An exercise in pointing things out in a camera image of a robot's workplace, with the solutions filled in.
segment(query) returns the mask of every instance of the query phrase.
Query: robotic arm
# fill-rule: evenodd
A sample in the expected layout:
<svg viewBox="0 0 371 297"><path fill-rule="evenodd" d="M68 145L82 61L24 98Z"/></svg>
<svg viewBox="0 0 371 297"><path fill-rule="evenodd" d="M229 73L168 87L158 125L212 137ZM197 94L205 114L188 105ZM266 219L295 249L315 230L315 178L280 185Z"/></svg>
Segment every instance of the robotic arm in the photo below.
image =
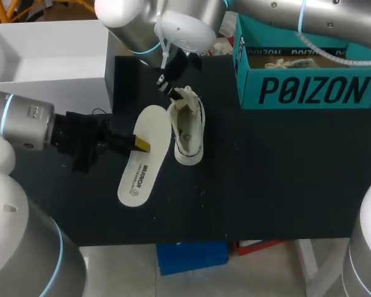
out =
<svg viewBox="0 0 371 297"><path fill-rule="evenodd" d="M227 10L263 23L313 33L371 48L371 0L96 0L103 24L131 52L152 67L160 67L163 49L157 37L157 14L162 34L189 53L204 53L214 43ZM170 52L169 61L176 55Z"/></svg>

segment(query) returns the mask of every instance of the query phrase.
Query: black tabletop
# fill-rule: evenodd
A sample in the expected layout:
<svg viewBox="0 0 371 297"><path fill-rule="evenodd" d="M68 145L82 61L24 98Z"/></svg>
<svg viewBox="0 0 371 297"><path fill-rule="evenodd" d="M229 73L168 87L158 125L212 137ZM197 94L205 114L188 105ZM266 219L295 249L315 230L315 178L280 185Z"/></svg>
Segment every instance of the black tabletop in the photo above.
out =
<svg viewBox="0 0 371 297"><path fill-rule="evenodd" d="M156 78L117 59L113 129L132 132L146 106L168 107ZM81 246L351 235L371 184L371 109L242 110L228 56L204 58L185 85L205 106L204 159L178 164L172 141L143 206L119 202L127 158L115 153L82 174L53 148L18 150L13 178Z"/></svg>

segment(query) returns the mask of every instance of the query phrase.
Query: white cardboard box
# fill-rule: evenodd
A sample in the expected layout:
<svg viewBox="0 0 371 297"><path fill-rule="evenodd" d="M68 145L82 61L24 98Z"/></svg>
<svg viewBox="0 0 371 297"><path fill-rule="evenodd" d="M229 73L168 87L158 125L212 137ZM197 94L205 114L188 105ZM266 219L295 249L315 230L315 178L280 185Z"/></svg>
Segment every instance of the white cardboard box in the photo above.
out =
<svg viewBox="0 0 371 297"><path fill-rule="evenodd" d="M108 39L98 20L0 24L0 91L53 103L60 114L110 113Z"/></svg>

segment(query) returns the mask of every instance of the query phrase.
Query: cable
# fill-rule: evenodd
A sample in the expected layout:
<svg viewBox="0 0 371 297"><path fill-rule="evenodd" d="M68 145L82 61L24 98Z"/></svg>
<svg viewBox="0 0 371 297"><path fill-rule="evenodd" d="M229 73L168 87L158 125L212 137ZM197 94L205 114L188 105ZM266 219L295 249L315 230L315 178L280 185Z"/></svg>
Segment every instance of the cable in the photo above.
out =
<svg viewBox="0 0 371 297"><path fill-rule="evenodd" d="M171 43L168 41L168 44L165 45L165 42L163 40L163 34L162 34L162 13L164 9L164 1L165 0L158 0L157 3L157 9L156 9L156 31L158 38L160 39L160 43L162 46L163 50L163 59L162 59L162 65L161 69L165 69L166 67L166 62L168 61L169 58L169 49L171 47Z"/></svg>
<svg viewBox="0 0 371 297"><path fill-rule="evenodd" d="M102 110L101 108L95 108L95 109L92 111L92 114L95 114L95 111L96 111L96 110L100 110L102 113L107 114L107 112L105 112L105 111Z"/></svg>
<svg viewBox="0 0 371 297"><path fill-rule="evenodd" d="M348 60L339 58L336 56L333 56L332 54L327 53L326 51L322 50L321 48L318 48L315 46L311 41L309 41L308 38L302 33L296 32L299 39L305 43L310 49L314 50L316 53L318 53L320 56L323 56L324 58L327 58L331 61L348 65L348 66L371 66L371 61L356 61L356 60Z"/></svg>

